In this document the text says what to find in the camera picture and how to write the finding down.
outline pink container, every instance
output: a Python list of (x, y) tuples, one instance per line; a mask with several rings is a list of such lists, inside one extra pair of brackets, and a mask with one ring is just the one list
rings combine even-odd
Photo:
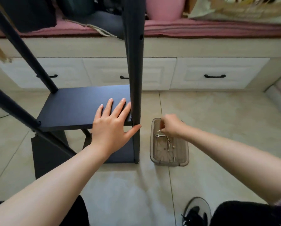
[(146, 0), (150, 20), (174, 21), (181, 18), (185, 0)]

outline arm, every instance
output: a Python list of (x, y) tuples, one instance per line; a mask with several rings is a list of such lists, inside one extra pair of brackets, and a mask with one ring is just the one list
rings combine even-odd
[(193, 128), (175, 114), (161, 120), (161, 131), (195, 145), (268, 203), (281, 198), (281, 159), (255, 147)]
[(110, 115), (112, 99), (101, 116), (103, 105), (93, 121), (92, 143), (80, 153), (45, 174), (0, 205), (0, 225), (59, 225), (88, 180), (115, 151), (141, 127), (123, 132), (130, 111), (123, 98)]

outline black sneaker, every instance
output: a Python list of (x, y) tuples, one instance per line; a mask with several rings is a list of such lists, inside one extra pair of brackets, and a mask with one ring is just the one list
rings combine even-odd
[(201, 197), (191, 199), (182, 215), (182, 226), (208, 226), (211, 211), (208, 203)]

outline cabinet door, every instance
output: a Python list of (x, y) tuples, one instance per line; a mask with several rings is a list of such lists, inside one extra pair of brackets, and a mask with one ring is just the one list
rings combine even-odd
[[(37, 58), (58, 88), (90, 86), (82, 58)], [(46, 88), (23, 58), (2, 63), (0, 68), (22, 88)]]
[[(129, 77), (126, 58), (83, 58), (83, 61), (94, 86), (129, 84), (125, 79)], [(142, 89), (170, 89), (175, 64), (176, 58), (144, 58)]]
[(171, 89), (243, 89), (270, 58), (177, 58)]

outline drawer handle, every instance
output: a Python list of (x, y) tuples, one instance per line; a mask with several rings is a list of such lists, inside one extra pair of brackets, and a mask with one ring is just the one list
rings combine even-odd
[(205, 77), (205, 78), (225, 78), (226, 75), (225, 75), (225, 74), (222, 74), (221, 76), (209, 76), (208, 74), (205, 74), (204, 77)]
[(129, 77), (128, 78), (125, 78), (124, 76), (120, 76), (120, 79), (129, 79)]
[(49, 76), (50, 78), (56, 78), (56, 77), (58, 77), (58, 75), (57, 74), (54, 74), (53, 76)]

